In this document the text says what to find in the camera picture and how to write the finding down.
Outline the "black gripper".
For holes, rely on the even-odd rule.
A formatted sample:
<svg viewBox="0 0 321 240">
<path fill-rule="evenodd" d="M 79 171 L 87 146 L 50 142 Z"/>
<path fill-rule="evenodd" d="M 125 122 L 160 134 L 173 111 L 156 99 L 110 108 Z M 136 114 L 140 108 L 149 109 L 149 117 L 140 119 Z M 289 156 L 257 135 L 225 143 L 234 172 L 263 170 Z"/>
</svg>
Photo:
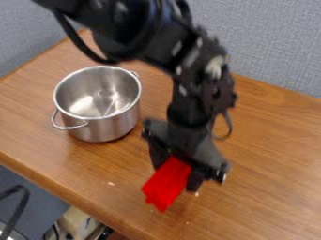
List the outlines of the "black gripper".
<svg viewBox="0 0 321 240">
<path fill-rule="evenodd" d="M 188 125 L 173 106 L 169 106 L 166 120 L 154 118 L 144 120 L 142 136 L 149 143 L 153 168 L 158 170 L 170 156 L 189 164 L 192 167 L 186 185 L 189 192 L 197 192 L 204 181 L 224 184 L 232 169 L 229 160 L 213 142 L 225 141 L 232 135 L 228 132 L 225 136 L 217 136 L 212 132 L 220 114 L 230 126 L 232 117 L 226 111 L 217 112 L 208 123 Z"/>
</svg>

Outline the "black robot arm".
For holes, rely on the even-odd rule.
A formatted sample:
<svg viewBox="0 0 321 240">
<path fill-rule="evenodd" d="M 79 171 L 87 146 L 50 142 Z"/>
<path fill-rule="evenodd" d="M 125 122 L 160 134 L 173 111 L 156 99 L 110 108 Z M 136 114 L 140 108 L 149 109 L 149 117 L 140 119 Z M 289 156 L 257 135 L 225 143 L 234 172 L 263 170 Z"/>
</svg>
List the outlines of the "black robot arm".
<svg viewBox="0 0 321 240">
<path fill-rule="evenodd" d="M 193 23 L 186 0 L 31 0 L 55 16 L 73 43 L 95 62 L 140 60 L 173 79 L 168 118 L 144 120 L 156 169 L 174 156 L 192 167 L 186 190 L 225 181 L 232 164 L 214 145 L 216 118 L 226 117 L 237 94 L 230 55 Z"/>
</svg>

